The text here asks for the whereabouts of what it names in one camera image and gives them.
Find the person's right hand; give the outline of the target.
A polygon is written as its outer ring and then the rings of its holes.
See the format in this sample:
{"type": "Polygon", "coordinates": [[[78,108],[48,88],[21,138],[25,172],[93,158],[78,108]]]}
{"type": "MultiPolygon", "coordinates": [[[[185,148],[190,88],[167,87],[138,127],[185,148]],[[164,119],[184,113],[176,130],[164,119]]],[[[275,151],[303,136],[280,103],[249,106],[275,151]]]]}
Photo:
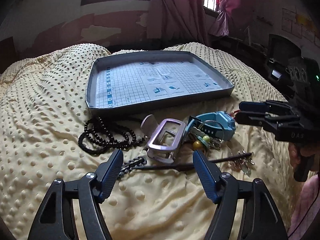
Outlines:
{"type": "Polygon", "coordinates": [[[310,171],[319,171],[319,144],[313,144],[313,145],[306,145],[304,147],[301,147],[300,150],[298,150],[298,147],[289,142],[288,145],[288,150],[289,150],[289,156],[290,156],[290,164],[295,170],[297,166],[300,164],[301,157],[309,157],[309,156],[314,156],[314,162],[312,167],[310,168],[310,171]]]}

